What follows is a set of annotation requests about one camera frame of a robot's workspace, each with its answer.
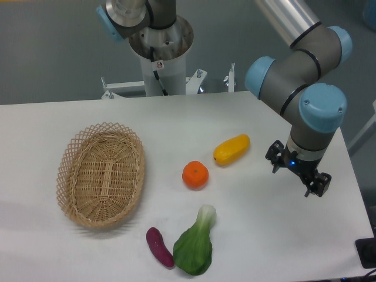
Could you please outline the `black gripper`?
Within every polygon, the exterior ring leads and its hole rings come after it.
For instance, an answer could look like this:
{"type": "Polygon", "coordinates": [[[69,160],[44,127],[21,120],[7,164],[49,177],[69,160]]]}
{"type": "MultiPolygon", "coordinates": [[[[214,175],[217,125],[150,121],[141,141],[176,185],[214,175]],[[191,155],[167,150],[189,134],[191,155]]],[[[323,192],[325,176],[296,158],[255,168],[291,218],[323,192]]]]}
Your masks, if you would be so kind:
{"type": "Polygon", "coordinates": [[[305,197],[310,194],[322,197],[329,188],[331,175],[324,172],[316,172],[321,159],[309,161],[298,159],[297,152],[285,151],[284,145],[279,140],[273,142],[269,147],[265,158],[273,166],[272,173],[276,173],[279,168],[286,167],[304,179],[304,184],[307,188],[305,197]]]}

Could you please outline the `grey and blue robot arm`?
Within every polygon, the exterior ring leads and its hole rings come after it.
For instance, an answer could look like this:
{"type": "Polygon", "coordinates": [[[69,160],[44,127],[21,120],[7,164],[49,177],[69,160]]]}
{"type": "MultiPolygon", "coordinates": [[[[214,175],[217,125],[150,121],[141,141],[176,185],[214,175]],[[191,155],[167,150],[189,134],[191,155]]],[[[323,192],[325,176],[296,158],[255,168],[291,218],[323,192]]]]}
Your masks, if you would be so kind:
{"type": "MultiPolygon", "coordinates": [[[[347,100],[320,79],[351,55],[351,37],[340,27],[324,26],[304,1],[257,6],[292,51],[283,61],[257,59],[244,78],[246,88],[291,125],[287,143],[275,141],[266,159],[274,170],[296,174],[308,194],[322,196],[331,176],[317,167],[343,122],[347,100]]],[[[193,30],[177,15],[175,1],[106,1],[96,13],[114,41],[129,41],[148,96],[188,94],[186,54],[193,30]]]]}

